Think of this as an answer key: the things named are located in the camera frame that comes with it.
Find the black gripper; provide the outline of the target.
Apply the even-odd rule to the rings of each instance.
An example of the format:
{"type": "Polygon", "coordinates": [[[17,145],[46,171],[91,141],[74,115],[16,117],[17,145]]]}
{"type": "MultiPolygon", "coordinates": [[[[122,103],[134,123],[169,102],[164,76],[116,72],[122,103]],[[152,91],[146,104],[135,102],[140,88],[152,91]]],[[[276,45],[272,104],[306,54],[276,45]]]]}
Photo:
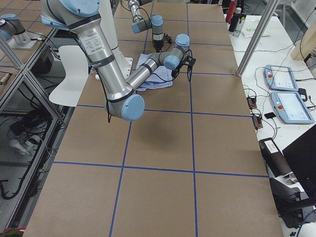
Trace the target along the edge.
{"type": "Polygon", "coordinates": [[[196,59],[193,57],[192,51],[187,50],[185,56],[180,61],[179,65],[176,67],[176,69],[172,70],[172,72],[171,72],[172,80],[175,80],[178,77],[178,75],[180,73],[180,69],[183,66],[187,66],[187,79],[188,79],[188,81],[191,81],[192,70],[193,70],[193,66],[194,66],[195,62],[196,62],[196,59]]]}
{"type": "Polygon", "coordinates": [[[152,43],[156,52],[163,52],[164,43],[172,44],[172,37],[168,34],[152,35],[152,43]]]}

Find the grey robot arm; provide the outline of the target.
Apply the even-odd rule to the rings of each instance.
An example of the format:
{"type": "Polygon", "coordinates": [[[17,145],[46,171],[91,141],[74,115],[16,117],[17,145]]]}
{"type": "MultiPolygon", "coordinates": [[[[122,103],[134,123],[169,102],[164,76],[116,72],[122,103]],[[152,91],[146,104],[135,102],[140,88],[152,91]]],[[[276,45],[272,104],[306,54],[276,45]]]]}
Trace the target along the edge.
{"type": "Polygon", "coordinates": [[[196,60],[188,49],[190,38],[179,34],[172,49],[150,54],[135,72],[125,77],[100,26],[100,3],[99,0],[43,0],[42,22],[77,35],[82,51],[101,80],[108,115],[127,121],[137,120],[143,114],[145,101],[134,91],[158,67],[172,70],[174,78],[184,65],[188,67],[187,73],[191,72],[196,60]]]}
{"type": "Polygon", "coordinates": [[[151,0],[128,0],[128,10],[131,12],[131,28],[135,34],[151,29],[152,44],[156,52],[164,52],[164,43],[172,44],[172,37],[163,30],[163,18],[161,15],[149,14],[142,8],[143,5],[152,2],[151,0]]]}

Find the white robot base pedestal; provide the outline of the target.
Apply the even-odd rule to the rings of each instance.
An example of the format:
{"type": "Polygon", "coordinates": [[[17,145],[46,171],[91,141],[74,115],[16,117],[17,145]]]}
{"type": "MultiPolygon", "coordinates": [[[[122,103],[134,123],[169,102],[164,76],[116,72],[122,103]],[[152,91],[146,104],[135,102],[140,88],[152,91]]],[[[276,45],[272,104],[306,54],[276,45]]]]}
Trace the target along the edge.
{"type": "Polygon", "coordinates": [[[99,14],[101,16],[100,27],[126,79],[131,73],[133,58],[125,57],[120,51],[110,1],[100,0],[99,3],[99,14]]]}

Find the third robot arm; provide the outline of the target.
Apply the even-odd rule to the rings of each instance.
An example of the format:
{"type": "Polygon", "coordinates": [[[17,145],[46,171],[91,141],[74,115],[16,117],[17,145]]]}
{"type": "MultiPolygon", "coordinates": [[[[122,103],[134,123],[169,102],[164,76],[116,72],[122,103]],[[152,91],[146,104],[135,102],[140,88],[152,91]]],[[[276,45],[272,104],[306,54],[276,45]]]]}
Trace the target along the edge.
{"type": "MultiPolygon", "coordinates": [[[[45,13],[42,15],[42,21],[53,28],[69,30],[66,20],[53,13],[45,13]]],[[[9,40],[12,37],[21,37],[21,43],[18,43],[20,45],[27,44],[30,41],[24,26],[15,14],[5,14],[0,17],[0,35],[4,40],[9,40]]],[[[172,44],[172,38],[165,33],[161,33],[160,35],[155,34],[153,36],[159,37],[159,39],[153,39],[153,45],[156,52],[162,52],[164,42],[168,42],[169,46],[172,44]]]]}

